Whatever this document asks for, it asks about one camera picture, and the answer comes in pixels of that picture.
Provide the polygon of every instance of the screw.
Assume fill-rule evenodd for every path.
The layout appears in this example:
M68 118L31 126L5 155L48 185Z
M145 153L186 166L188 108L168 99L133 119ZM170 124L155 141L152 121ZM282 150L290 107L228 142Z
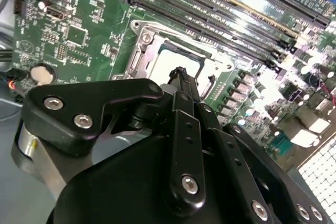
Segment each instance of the screw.
M241 132L242 132L238 126L233 125L232 128L233 128L233 129L235 130L235 132L237 132L237 133L241 133Z
M310 217L309 217L308 212L299 204L297 204L297 207L298 207L298 210L299 210L301 216L304 217L306 220L309 220Z
M208 105L204 105L204 109L207 111L207 112L211 112L211 109L209 108L209 106Z
M82 129L89 129L93 125L93 121L91 117L88 115L76 115L73 120L74 120L73 122L75 123L75 125Z
M316 217L318 220L320 220L320 221L323 220L323 218L322 218L322 214L321 214L315 207L310 206L310 209L313 211L313 214L315 215L315 217Z
M181 94L181 97L183 98L183 100L189 101L189 98L187 95L185 94Z
M159 91L159 87L157 85L154 84L149 84L148 87L153 90L154 92L158 92Z
M142 41L146 44L149 44L153 39L149 33L144 33L141 37Z
M198 192L197 182L190 176L182 178L182 186L189 194L196 194Z
M252 201L252 208L256 215L263 221L268 219L268 214L266 209L257 201Z
M63 102L56 97L48 97L44 100L43 104L50 110L60 110L64 106Z

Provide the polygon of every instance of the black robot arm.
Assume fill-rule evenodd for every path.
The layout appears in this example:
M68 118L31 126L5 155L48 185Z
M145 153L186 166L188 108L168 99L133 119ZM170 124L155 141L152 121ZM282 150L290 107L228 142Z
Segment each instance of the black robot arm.
M185 69L148 79L43 86L25 100L12 156L43 181L48 223L327 223L238 125L222 127ZM102 138L152 134L93 165Z

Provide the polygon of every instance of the capacitor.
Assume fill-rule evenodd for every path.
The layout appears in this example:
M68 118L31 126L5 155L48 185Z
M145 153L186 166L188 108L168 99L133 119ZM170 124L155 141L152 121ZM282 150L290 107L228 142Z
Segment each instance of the capacitor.
M278 121L279 120L279 116L278 114L272 110L271 108L266 107L266 112L268 113L268 115L273 119L273 121Z
M304 75L303 81L308 84L309 86L312 86L314 88L320 88L322 81L320 80L319 77L313 75L312 73L308 73Z
M314 56L311 56L311 55L304 55L302 57L302 60L305 63L307 63L307 65L309 65L309 66L313 66L314 64L316 64L319 61L318 57L314 57Z
M237 124L239 124L240 126L244 126L246 124L246 120L243 116L238 115L235 117L235 121L237 122Z
M294 99L294 102L298 105L298 106L302 106L304 104L304 100L301 96L297 96L295 99Z
M317 69L320 71L320 73L324 74L327 78L332 78L335 75L334 71L332 71L330 68L323 66L321 64L317 65Z
M243 111L243 115L245 115L245 116L251 116L251 115L253 115L253 113L254 113L255 110L252 108L252 106L249 103L246 102L243 105L242 111Z
M294 67L301 73L306 74L311 70L311 66L303 64L301 61L295 61Z
M255 107L258 108L264 107L264 101L261 98L257 97L257 95L254 92L250 95L250 99Z
M40 10L45 11L45 8L47 6L51 5L51 1L50 0L41 0L40 2L38 2L37 6Z
M39 85L48 85L55 80L56 75L51 66L39 63L31 68L30 77Z
M270 124L269 129L271 130L274 136L280 135L280 129L278 129L274 124Z

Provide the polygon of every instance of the motherboard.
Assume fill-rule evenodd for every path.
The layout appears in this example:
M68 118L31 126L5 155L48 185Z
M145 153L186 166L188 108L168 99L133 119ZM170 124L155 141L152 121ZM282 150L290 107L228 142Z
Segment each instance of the motherboard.
M196 78L266 151L318 144L335 109L336 0L16 0L13 66L46 84ZM328 110L326 115L321 111Z

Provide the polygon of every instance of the white grid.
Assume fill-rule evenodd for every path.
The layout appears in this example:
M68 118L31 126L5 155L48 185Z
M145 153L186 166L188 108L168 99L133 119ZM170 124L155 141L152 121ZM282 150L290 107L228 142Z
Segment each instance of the white grid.
M332 139L306 162L299 173L336 223L336 139Z

